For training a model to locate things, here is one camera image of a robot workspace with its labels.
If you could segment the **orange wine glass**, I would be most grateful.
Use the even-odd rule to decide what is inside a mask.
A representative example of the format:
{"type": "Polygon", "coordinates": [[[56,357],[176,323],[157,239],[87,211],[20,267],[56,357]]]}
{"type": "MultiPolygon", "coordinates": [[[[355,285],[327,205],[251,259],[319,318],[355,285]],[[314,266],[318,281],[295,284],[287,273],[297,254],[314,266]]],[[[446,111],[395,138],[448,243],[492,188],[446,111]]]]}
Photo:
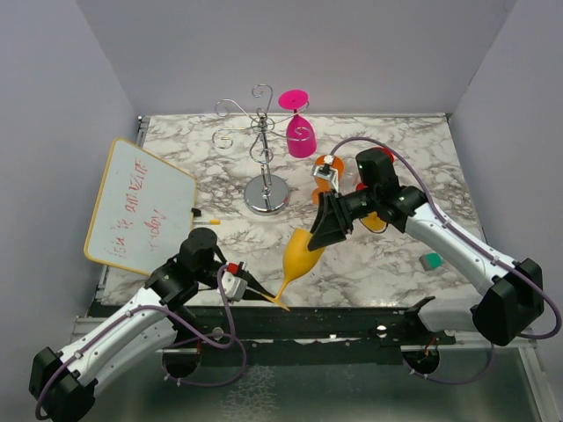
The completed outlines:
{"type": "Polygon", "coordinates": [[[319,195],[340,190],[340,181],[345,170],[344,162],[337,156],[319,156],[312,168],[312,176],[317,188],[311,194],[315,205],[319,203],[319,195]]]}

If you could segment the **chrome wine glass rack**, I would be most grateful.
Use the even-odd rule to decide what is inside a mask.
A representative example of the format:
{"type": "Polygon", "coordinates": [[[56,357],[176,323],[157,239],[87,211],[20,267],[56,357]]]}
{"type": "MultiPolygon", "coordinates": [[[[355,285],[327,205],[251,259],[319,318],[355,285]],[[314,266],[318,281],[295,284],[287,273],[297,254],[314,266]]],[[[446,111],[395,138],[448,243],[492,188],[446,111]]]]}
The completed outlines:
{"type": "Polygon", "coordinates": [[[227,118],[232,108],[245,116],[249,123],[244,127],[224,127],[217,129],[211,137],[213,145],[227,150],[234,144],[234,137],[248,133],[254,140],[248,150],[249,157],[260,166],[260,175],[252,178],[243,192],[244,203],[256,215],[279,214],[290,200],[290,188],[285,180],[274,175],[271,163],[274,152],[269,145],[272,137],[282,137],[276,126],[299,116],[309,107],[309,94],[302,90],[290,90],[281,95],[281,108],[290,115],[279,120],[269,116],[269,109],[274,98],[274,90],[269,84],[256,84],[252,87],[254,98],[267,97],[267,105],[258,107],[254,113],[247,112],[237,101],[223,98],[215,104],[215,114],[227,118]]]}

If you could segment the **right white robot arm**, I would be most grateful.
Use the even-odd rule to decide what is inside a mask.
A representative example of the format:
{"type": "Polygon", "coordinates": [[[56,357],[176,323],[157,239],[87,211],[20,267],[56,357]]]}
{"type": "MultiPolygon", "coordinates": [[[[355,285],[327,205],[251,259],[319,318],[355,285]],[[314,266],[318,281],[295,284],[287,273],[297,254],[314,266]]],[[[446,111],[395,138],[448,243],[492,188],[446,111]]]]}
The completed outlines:
{"type": "Polygon", "coordinates": [[[366,149],[355,161],[364,187],[342,195],[319,197],[309,251],[344,241],[354,222],[370,214],[424,243],[454,266],[477,294],[462,299],[425,299],[404,322],[406,337],[423,344],[438,331],[476,331],[497,346],[506,346],[544,311],[539,265],[521,262],[483,243],[453,222],[415,186],[403,186],[389,155],[366,149]]]}

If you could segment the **red wine glass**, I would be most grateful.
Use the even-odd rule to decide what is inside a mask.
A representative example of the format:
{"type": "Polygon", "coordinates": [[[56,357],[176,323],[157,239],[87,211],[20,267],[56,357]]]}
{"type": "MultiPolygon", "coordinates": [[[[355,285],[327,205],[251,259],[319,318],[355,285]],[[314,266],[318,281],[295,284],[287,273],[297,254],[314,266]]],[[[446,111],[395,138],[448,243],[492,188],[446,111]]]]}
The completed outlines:
{"type": "Polygon", "coordinates": [[[366,187],[392,189],[398,186],[390,156],[382,148],[365,149],[355,157],[360,180],[366,187]]]}

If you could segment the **yellow wine glass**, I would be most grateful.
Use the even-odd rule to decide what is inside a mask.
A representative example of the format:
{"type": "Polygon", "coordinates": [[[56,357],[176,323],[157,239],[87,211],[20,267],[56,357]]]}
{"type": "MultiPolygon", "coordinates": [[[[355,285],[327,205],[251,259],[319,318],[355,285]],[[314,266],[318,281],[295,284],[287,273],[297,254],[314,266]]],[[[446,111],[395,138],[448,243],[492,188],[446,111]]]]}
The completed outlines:
{"type": "Polygon", "coordinates": [[[368,214],[362,218],[363,226],[373,233],[382,233],[387,227],[388,223],[379,218],[376,212],[368,214]]]}
{"type": "Polygon", "coordinates": [[[315,251],[308,249],[308,244],[312,239],[312,234],[305,229],[295,229],[292,233],[282,260],[283,282],[274,299],[271,302],[280,308],[289,311],[289,307],[282,301],[282,294],[290,282],[295,281],[309,273],[325,249],[320,248],[315,251]]]}

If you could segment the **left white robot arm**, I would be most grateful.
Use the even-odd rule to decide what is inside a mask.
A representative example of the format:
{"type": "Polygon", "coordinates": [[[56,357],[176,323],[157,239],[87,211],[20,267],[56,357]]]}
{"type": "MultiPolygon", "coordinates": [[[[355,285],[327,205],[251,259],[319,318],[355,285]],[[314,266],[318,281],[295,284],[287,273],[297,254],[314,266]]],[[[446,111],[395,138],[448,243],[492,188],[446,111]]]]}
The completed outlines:
{"type": "Polygon", "coordinates": [[[230,304],[271,298],[242,263],[225,258],[214,230],[192,229],[179,253],[154,270],[112,316],[60,351],[46,347],[34,356],[29,391],[37,401],[36,419],[80,420],[103,382],[163,346],[182,347],[193,339],[217,349],[232,347],[238,339],[230,304]],[[197,328],[185,306],[201,285],[222,300],[228,321],[223,342],[197,328]]]}

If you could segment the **pink wine glass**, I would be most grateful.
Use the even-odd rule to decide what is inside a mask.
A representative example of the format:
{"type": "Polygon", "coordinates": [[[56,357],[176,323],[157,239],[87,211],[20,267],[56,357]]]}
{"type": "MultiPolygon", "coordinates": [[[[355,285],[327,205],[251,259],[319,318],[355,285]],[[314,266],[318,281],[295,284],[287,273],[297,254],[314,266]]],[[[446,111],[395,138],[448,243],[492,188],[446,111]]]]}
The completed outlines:
{"type": "Polygon", "coordinates": [[[289,90],[278,98],[279,106],[292,112],[286,128],[288,151],[295,158],[311,156],[317,149],[317,141],[311,123],[302,116],[309,105],[309,94],[303,90],[289,90]]]}

